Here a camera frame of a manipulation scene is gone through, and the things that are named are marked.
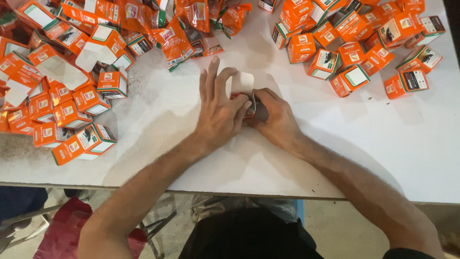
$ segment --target orange cardboard box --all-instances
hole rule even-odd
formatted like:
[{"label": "orange cardboard box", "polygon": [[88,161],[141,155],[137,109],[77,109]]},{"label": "orange cardboard box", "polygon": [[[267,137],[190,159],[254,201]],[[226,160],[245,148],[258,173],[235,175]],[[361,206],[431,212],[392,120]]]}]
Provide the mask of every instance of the orange cardboard box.
[{"label": "orange cardboard box", "polygon": [[305,73],[311,77],[328,80],[335,74],[339,60],[339,53],[318,49],[310,65],[304,63]]},{"label": "orange cardboard box", "polygon": [[425,0],[396,0],[395,3],[402,12],[414,10],[423,13],[425,11]]},{"label": "orange cardboard box", "polygon": [[117,140],[110,130],[97,123],[92,123],[84,130],[71,136],[52,150],[57,165],[63,165],[75,158],[94,159],[111,148]]},{"label": "orange cardboard box", "polygon": [[443,58],[432,51],[427,45],[422,45],[409,54],[396,69],[399,72],[422,69],[425,74],[430,73]]},{"label": "orange cardboard box", "polygon": [[54,108],[58,127],[79,129],[92,122],[92,116],[78,110],[75,102],[69,100]]},{"label": "orange cardboard box", "polygon": [[360,65],[354,65],[350,69],[337,75],[330,83],[339,97],[347,97],[354,90],[370,81],[369,76],[362,67]]},{"label": "orange cardboard box", "polygon": [[429,89],[425,73],[422,70],[399,73],[385,81],[384,86],[386,95],[391,100]]},{"label": "orange cardboard box", "polygon": [[48,122],[34,127],[34,147],[57,147],[75,134],[74,129],[58,127]]},{"label": "orange cardboard box", "polygon": [[291,37],[294,35],[299,35],[301,31],[302,29],[298,28],[293,32],[289,32],[282,22],[278,22],[275,24],[275,27],[273,28],[271,38],[275,42],[278,49],[283,49],[284,47],[288,46]]},{"label": "orange cardboard box", "polygon": [[393,18],[393,16],[401,13],[401,10],[399,10],[395,1],[391,1],[383,5],[380,5],[375,10],[382,16],[385,23],[388,22],[391,18]]},{"label": "orange cardboard box", "polygon": [[380,71],[390,63],[395,55],[386,50],[382,45],[377,44],[366,53],[366,59],[361,63],[362,68],[368,76]]},{"label": "orange cardboard box", "polygon": [[351,68],[353,65],[361,64],[366,55],[358,42],[350,42],[339,47],[337,52],[340,54],[339,64],[336,74]]},{"label": "orange cardboard box", "polygon": [[310,0],[286,0],[280,13],[280,20],[288,31],[294,31],[307,22],[313,7]]},{"label": "orange cardboard box", "polygon": [[8,123],[13,133],[31,136],[34,134],[34,127],[40,125],[40,123],[30,119],[29,108],[27,106],[8,114]]},{"label": "orange cardboard box", "polygon": [[289,63],[295,64],[309,61],[316,52],[313,34],[307,33],[293,36],[287,49]]},{"label": "orange cardboard box", "polygon": [[439,16],[420,18],[423,23],[423,31],[406,41],[406,48],[427,45],[446,32]]},{"label": "orange cardboard box", "polygon": [[378,29],[378,37],[385,48],[404,44],[408,39],[423,31],[419,15],[409,10],[395,15]]},{"label": "orange cardboard box", "polygon": [[316,48],[337,51],[345,43],[329,21],[322,23],[312,33],[313,38],[318,43]]},{"label": "orange cardboard box", "polygon": [[56,86],[51,87],[50,89],[50,98],[53,106],[58,106],[63,104],[66,101],[73,99],[74,92],[69,90],[65,85],[59,83]]},{"label": "orange cardboard box", "polygon": [[91,116],[99,115],[111,108],[109,100],[98,93],[94,86],[85,87],[72,95],[78,110]]},{"label": "orange cardboard box", "polygon": [[107,99],[128,97],[128,79],[123,70],[103,72],[99,75],[97,91]]}]

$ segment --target black shirt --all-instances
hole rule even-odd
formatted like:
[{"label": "black shirt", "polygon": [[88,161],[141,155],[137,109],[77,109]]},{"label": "black shirt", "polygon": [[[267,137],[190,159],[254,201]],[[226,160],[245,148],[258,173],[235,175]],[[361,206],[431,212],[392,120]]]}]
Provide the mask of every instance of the black shirt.
[{"label": "black shirt", "polygon": [[[179,259],[320,259],[302,223],[285,223],[265,208],[240,209],[198,222]],[[383,259],[434,259],[411,249],[392,249]]]}]

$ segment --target hand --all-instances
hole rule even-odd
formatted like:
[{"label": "hand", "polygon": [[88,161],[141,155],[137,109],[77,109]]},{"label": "hand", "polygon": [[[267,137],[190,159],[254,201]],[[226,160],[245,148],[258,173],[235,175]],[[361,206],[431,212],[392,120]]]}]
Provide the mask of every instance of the hand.
[{"label": "hand", "polygon": [[296,154],[295,148],[305,136],[300,131],[288,102],[268,88],[254,90],[254,94],[267,107],[268,120],[256,118],[246,120],[248,126],[258,130],[272,144]]},{"label": "hand", "polygon": [[238,70],[227,67],[217,75],[219,63],[219,58],[214,57],[208,71],[201,70],[201,113],[196,130],[192,133],[205,144],[208,154],[225,145],[241,131],[244,115],[251,106],[251,101],[244,94],[233,100],[228,99],[225,83]]}]

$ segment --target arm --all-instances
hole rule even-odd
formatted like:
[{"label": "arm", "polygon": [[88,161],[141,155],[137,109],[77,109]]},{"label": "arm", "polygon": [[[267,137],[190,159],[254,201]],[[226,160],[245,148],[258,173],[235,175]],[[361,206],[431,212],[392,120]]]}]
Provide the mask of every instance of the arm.
[{"label": "arm", "polygon": [[305,136],[289,104],[271,90],[255,90],[267,107],[266,122],[248,120],[270,142],[305,160],[327,177],[370,222],[380,228],[391,248],[409,248],[444,258],[433,223],[405,197],[367,169]]},{"label": "arm", "polygon": [[225,68],[217,76],[219,59],[200,75],[201,113],[196,130],[171,151],[144,167],[107,199],[81,230],[78,257],[130,259],[127,236],[157,199],[188,167],[223,146],[240,130],[251,105],[248,97],[225,96],[225,82],[236,74]]}]

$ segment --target product image on box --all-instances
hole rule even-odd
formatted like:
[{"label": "product image on box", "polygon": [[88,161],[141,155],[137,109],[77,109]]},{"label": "product image on box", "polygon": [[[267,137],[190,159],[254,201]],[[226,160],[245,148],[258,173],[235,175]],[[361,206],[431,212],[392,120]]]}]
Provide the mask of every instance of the product image on box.
[{"label": "product image on box", "polygon": [[385,81],[384,86],[386,95],[390,99],[396,99],[429,89],[425,73],[422,70],[399,73]]},{"label": "product image on box", "polygon": [[74,129],[58,127],[48,122],[34,127],[34,147],[57,147],[75,134]]},{"label": "product image on box", "polygon": [[335,74],[339,59],[339,53],[319,49],[310,65],[307,66],[304,63],[305,73],[312,77],[328,80]]},{"label": "product image on box", "polygon": [[313,34],[307,33],[293,36],[287,47],[287,52],[289,63],[291,64],[309,61],[316,52]]},{"label": "product image on box", "polygon": [[362,67],[354,65],[350,69],[340,73],[330,83],[339,97],[346,97],[370,81]]},{"label": "product image on box", "polygon": [[399,72],[421,69],[425,74],[430,73],[443,58],[431,50],[427,45],[422,45],[409,54],[396,69]]},{"label": "product image on box", "polygon": [[79,158],[92,160],[111,148],[117,140],[110,130],[92,123],[52,150],[57,165]]},{"label": "product image on box", "polygon": [[420,47],[429,44],[446,32],[439,16],[420,18],[420,21],[422,21],[424,26],[423,31],[410,38],[406,42],[406,48]]}]

